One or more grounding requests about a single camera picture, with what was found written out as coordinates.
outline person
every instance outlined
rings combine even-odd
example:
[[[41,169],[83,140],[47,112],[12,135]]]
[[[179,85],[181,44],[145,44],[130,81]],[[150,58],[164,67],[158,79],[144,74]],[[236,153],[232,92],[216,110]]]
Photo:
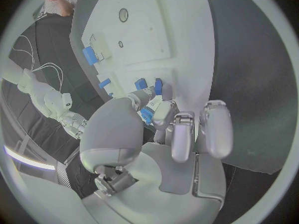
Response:
[[[46,0],[43,6],[43,12],[70,16],[73,13],[76,3],[77,0]]]

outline white humanoid robot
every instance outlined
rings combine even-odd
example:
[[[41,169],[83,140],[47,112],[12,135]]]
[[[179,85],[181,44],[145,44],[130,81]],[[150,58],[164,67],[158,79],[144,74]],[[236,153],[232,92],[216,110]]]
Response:
[[[83,200],[87,210],[96,210],[90,212],[96,220],[108,207],[124,223],[213,223],[226,193],[220,159],[233,147],[232,122],[223,101],[209,101],[201,111],[195,142],[194,112],[180,112],[171,86],[164,84],[163,101],[152,118],[154,142],[143,145],[137,111],[155,97],[153,87],[108,101],[87,121],[69,110],[70,94],[39,82],[12,60],[2,77],[28,93],[43,115],[81,140],[84,167],[99,175],[99,190]]]

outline mounting hole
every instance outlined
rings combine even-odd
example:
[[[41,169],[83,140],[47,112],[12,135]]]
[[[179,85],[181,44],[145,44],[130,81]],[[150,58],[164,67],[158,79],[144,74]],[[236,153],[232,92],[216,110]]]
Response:
[[[126,22],[128,20],[128,17],[129,17],[128,10],[126,10],[125,8],[122,8],[119,13],[120,21]]]

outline robotic arm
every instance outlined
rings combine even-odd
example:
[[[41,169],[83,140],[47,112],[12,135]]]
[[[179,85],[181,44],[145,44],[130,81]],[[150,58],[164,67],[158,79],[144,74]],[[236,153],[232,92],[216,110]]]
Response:
[[[23,70],[10,59],[2,77],[16,84],[20,91],[29,94],[34,106],[44,116],[57,120],[69,135],[81,139],[87,120],[69,110],[72,107],[69,93],[61,94],[50,85],[39,82],[32,71]]]

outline led light strip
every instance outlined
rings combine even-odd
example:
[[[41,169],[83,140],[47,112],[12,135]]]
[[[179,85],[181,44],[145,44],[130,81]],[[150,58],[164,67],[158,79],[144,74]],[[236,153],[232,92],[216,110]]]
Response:
[[[13,152],[12,150],[10,150],[9,148],[7,148],[6,146],[4,146],[4,149],[6,151],[6,153],[12,157],[15,158],[16,160],[26,163],[28,165],[34,166],[34,167],[38,167],[38,168],[44,168],[44,169],[49,169],[49,170],[55,170],[55,167],[52,165],[48,165],[48,164],[43,164],[43,163],[39,163],[33,160],[30,160],[28,158],[25,158],[15,152]]]

